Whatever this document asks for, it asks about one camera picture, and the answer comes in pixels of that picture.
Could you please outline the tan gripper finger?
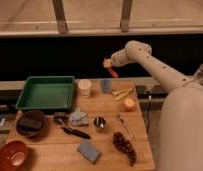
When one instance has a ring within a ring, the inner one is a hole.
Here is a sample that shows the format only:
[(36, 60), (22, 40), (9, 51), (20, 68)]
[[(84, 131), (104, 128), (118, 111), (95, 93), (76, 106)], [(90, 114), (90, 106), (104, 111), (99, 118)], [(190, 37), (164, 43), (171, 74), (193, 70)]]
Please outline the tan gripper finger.
[(104, 59), (103, 61), (103, 67), (104, 68), (111, 68), (113, 66), (111, 59)]

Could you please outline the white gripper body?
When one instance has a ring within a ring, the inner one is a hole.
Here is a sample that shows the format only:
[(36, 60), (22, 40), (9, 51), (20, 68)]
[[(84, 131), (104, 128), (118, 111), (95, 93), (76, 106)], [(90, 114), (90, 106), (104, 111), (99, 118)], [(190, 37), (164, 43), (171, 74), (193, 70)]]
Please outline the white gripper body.
[(114, 67), (124, 66), (127, 62), (126, 52), (124, 49), (119, 50), (111, 55), (111, 64)]

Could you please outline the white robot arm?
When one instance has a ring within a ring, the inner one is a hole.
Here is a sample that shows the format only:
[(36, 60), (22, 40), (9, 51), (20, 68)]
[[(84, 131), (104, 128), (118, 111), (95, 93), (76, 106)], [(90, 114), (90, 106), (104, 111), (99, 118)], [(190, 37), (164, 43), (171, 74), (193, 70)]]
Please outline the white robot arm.
[(203, 171), (203, 86), (130, 41), (106, 58), (106, 68), (140, 64), (167, 92), (162, 106), (159, 171)]

